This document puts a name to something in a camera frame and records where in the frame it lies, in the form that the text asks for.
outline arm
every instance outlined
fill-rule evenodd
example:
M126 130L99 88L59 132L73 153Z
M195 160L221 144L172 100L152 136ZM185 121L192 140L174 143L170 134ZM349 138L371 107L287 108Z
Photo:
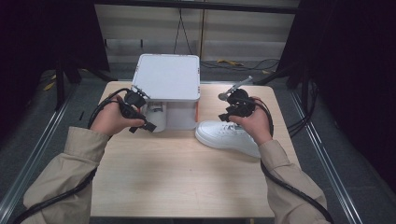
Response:
M70 128L64 153L52 159L26 191L24 205L29 208L73 189L99 165L109 136L126 127L139 127L143 124L141 119L125 119L120 114L118 104L109 104L98 114L90 130ZM92 184L22 223L89 223L91 199Z
M262 155L262 163L274 177L304 192L326 207L323 191L298 166L290 163L283 147L269 133L266 114L256 106L247 118L230 116L230 121L240 124L250 134ZM328 223L311 204L281 188L266 177L268 203L275 213L276 223Z

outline beige jacket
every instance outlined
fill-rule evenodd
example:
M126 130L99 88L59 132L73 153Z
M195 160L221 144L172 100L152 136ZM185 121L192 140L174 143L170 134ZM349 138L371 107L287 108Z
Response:
M99 165L105 153L108 136L90 130L69 129L64 153L55 157L35 183L26 191L23 203L30 206L74 188ZM326 206L322 190L300 168L289 162L277 141L260 146L262 161L276 177ZM268 182L268 202L276 214L276 223L328 223L315 208ZM80 193L57 202L22 223L89 223L92 185Z

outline hand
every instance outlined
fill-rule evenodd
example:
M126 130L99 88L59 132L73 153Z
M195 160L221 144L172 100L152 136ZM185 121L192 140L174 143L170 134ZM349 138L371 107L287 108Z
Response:
M111 100L117 102L119 95L114 96ZM108 136L119 133L127 127L140 127L145 123L142 119L126 119L120 112L118 103L110 103L99 112L93 121L91 130L104 133Z
M255 102L261 104L260 98L255 98ZM268 117L265 112L256 105L254 112L247 118L241 118L238 116L230 116L230 121L241 125L245 131L250 134L257 145L261 145L267 141L272 140L270 134L270 125Z

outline black handheld controller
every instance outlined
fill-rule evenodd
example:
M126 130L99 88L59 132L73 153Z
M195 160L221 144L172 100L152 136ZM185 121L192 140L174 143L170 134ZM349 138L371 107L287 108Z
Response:
M243 118L249 117L256 107L254 104L249 103L254 102L254 99L249 97L248 93L242 89L236 89L233 91L227 98L227 102L230 104L230 106L226 108L227 113L219 115L221 121L225 120L230 122L229 117L231 115Z
M124 100L122 101L121 99L118 99L118 102L120 105L120 112L123 117L125 117L126 119L142 119L143 121L145 121L145 123L138 128L147 130L149 132L154 132L155 128L157 128L157 126L148 122L146 120L146 116L139 113L136 109L146 104L146 100L139 93L139 91L138 92L128 91L125 94ZM131 133L136 132L136 130L137 127L131 127L129 129Z

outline white sneaker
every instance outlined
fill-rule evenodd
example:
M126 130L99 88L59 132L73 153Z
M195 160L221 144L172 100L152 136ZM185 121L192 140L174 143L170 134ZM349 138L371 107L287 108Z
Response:
M253 138L241 126L232 122L202 121L195 129L195 137L208 147L231 148L252 157L261 157Z

